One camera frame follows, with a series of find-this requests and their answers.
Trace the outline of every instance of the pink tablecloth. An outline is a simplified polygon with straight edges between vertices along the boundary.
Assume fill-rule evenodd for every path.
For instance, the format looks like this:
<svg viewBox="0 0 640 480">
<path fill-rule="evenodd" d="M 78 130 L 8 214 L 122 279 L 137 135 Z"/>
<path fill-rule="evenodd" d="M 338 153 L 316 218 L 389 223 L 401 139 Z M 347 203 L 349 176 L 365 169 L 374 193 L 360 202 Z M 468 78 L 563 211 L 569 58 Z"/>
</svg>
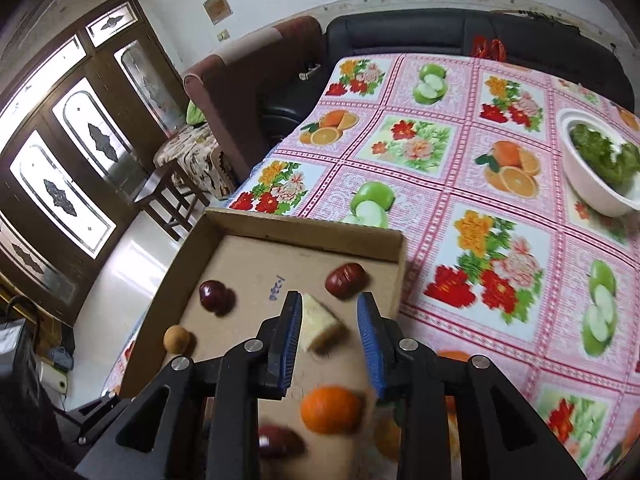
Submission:
<svg viewBox="0 0 640 480">
<path fill-rule="evenodd" d="M 432 104 L 414 97 L 425 64 L 446 71 Z M 409 247 L 405 335 L 490 357 L 595 479 L 640 431 L 638 219 L 603 218 L 568 186 L 563 108 L 640 142 L 632 114 L 545 73 L 421 54 L 345 59 L 230 206 L 337 221 L 362 184 L 390 186 L 388 227 Z M 600 344 L 582 334 L 594 262 L 615 278 L 618 321 Z M 373 476 L 395 477 L 381 455 L 369 461 Z"/>
</svg>

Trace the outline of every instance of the cardboard box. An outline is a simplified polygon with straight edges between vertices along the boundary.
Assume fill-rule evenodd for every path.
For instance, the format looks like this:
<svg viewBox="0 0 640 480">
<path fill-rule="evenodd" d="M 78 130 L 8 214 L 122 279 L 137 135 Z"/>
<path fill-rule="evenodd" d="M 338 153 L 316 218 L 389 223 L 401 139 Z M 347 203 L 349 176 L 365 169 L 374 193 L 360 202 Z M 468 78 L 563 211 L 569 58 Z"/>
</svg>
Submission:
<svg viewBox="0 0 640 480">
<path fill-rule="evenodd" d="M 395 317 L 405 259 L 406 239 L 399 231 L 207 209 L 149 307 L 120 394 L 137 395 L 172 357 L 162 346 L 162 336 L 171 325 L 181 324 L 196 337 L 194 361 L 211 359 L 255 337 L 263 320 L 280 313 L 288 290 L 308 292 L 348 327 L 349 334 L 324 355 L 298 350 L 287 397 L 261 400 L 258 418 L 289 426 L 306 441 L 305 456 L 276 465 L 285 468 L 275 473 L 278 478 L 346 480 L 353 468 L 357 437 L 313 434 L 299 414 L 305 393 L 323 384 L 340 384 L 366 394 L 368 414 L 375 404 L 356 321 L 356 298 L 337 300 L 324 290 L 324 280 L 341 264 L 360 263 L 370 275 L 367 290 L 373 293 L 380 313 Z M 198 287 L 212 279 L 236 294 L 236 306 L 225 317 L 200 306 Z"/>
</svg>

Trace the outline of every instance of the floor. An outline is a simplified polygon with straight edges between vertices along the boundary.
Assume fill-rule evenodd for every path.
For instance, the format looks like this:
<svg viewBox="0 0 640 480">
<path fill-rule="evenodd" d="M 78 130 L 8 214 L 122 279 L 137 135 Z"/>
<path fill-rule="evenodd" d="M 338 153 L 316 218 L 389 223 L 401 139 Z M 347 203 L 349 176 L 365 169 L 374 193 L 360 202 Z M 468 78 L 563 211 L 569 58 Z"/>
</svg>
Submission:
<svg viewBox="0 0 640 480">
<path fill-rule="evenodd" d="M 173 196 L 167 198 L 175 205 Z M 223 205 L 207 195 L 210 206 Z M 155 208 L 167 218 L 168 214 Z M 201 216 L 198 203 L 191 223 Z M 186 231 L 178 227 L 182 236 Z M 144 314 L 180 244 L 141 212 L 102 268 L 74 326 L 74 369 L 68 375 L 66 410 L 100 396 L 102 385 L 138 319 Z"/>
</svg>

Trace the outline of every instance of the picture frame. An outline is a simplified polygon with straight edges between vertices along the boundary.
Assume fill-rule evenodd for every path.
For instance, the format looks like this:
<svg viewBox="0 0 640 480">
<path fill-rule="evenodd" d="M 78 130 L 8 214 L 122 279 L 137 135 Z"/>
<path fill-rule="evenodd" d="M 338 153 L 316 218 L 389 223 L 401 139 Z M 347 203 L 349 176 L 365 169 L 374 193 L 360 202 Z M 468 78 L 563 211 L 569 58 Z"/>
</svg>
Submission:
<svg viewBox="0 0 640 480">
<path fill-rule="evenodd" d="M 214 25 L 233 14 L 227 0 L 207 0 L 203 5 Z"/>
</svg>

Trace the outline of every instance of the brown armchair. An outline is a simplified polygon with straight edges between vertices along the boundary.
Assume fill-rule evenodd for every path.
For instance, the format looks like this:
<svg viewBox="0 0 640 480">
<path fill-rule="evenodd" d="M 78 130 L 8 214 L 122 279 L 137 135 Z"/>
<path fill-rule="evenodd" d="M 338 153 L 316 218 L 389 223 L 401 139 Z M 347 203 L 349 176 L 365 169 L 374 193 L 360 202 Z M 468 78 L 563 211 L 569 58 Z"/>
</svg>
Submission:
<svg viewBox="0 0 640 480">
<path fill-rule="evenodd" d="M 320 63 L 324 41 L 315 18 L 302 16 L 223 45 L 192 66 L 184 89 L 203 111 L 236 177 L 249 177 L 269 151 L 260 130 L 260 99 Z"/>
</svg>

